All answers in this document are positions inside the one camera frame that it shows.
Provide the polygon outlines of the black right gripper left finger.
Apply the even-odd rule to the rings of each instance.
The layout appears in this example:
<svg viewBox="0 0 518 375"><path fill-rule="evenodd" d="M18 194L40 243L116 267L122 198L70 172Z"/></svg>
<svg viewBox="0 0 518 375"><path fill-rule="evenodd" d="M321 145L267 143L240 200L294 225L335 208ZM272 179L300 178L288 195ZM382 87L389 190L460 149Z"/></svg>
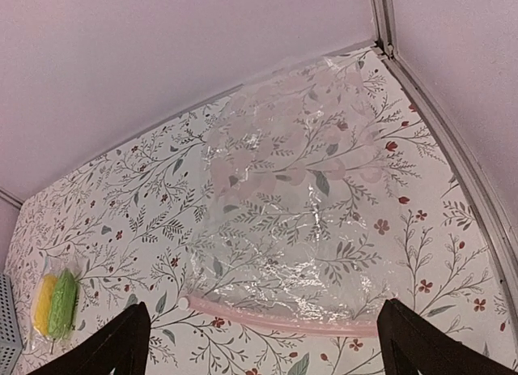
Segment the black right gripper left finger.
<svg viewBox="0 0 518 375"><path fill-rule="evenodd" d="M34 374L144 374L150 334L151 319L145 303L130 305L91 337Z"/></svg>

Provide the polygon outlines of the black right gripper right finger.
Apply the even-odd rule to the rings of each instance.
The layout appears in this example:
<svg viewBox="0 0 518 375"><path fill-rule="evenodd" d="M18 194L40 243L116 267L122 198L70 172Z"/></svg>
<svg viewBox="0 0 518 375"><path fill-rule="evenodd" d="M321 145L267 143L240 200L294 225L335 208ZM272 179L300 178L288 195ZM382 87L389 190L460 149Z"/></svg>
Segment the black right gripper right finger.
<svg viewBox="0 0 518 375"><path fill-rule="evenodd" d="M514 373L451 339L397 299L384 302L377 330L386 374Z"/></svg>

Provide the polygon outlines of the short green bitter gourd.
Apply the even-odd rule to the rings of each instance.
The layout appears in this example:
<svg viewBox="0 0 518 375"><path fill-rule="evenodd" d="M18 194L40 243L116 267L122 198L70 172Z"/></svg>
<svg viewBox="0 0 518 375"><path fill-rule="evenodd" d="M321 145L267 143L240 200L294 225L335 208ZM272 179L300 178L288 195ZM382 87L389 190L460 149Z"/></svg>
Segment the short green bitter gourd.
<svg viewBox="0 0 518 375"><path fill-rule="evenodd" d="M70 271L65 268L59 275L52 297L52 307L49 313L49 336L61 339L71 328L76 305L77 282Z"/></svg>

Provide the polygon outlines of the clear bag blue zipper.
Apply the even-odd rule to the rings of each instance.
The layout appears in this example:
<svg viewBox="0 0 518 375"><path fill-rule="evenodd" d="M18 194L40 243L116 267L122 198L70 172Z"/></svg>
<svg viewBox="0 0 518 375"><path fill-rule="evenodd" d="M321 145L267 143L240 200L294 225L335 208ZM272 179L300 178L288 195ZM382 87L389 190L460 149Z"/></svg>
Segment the clear bag blue zipper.
<svg viewBox="0 0 518 375"><path fill-rule="evenodd" d="M28 347L49 354L66 347L72 334L84 258L47 255L32 297Z"/></svg>

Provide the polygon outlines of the yellow mango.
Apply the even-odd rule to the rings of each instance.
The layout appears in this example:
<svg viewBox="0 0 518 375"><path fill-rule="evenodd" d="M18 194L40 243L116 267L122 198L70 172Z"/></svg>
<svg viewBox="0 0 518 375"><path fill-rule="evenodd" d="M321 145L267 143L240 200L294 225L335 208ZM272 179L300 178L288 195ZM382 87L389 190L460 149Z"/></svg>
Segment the yellow mango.
<svg viewBox="0 0 518 375"><path fill-rule="evenodd" d="M42 336L49 335L49 313L52 307L52 297L57 284L57 276L44 275L36 290L36 297L32 306L32 326Z"/></svg>

